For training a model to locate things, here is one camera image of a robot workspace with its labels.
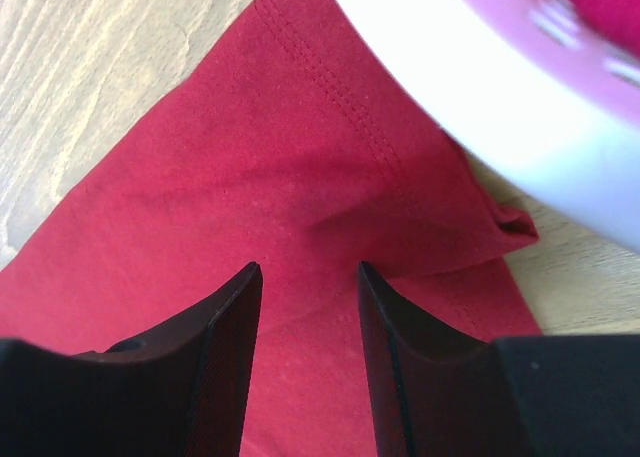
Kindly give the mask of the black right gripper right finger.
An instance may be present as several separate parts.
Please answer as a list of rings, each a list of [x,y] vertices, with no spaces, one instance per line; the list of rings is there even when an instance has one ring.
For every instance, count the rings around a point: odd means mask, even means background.
[[[379,455],[638,454],[637,335],[482,342],[365,262],[358,304]]]

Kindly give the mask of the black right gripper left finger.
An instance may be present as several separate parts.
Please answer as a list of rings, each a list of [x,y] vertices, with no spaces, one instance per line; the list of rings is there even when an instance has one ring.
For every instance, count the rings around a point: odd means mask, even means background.
[[[1,343],[5,456],[235,456],[263,278],[249,263],[207,298],[105,352]]]

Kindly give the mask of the dark red t-shirt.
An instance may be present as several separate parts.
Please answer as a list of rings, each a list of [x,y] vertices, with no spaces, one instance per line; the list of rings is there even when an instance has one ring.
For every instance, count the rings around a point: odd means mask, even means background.
[[[496,203],[335,0],[254,0],[1,273],[1,331],[103,350],[250,261],[264,290],[242,454],[371,456],[356,270],[482,340],[539,329]]]

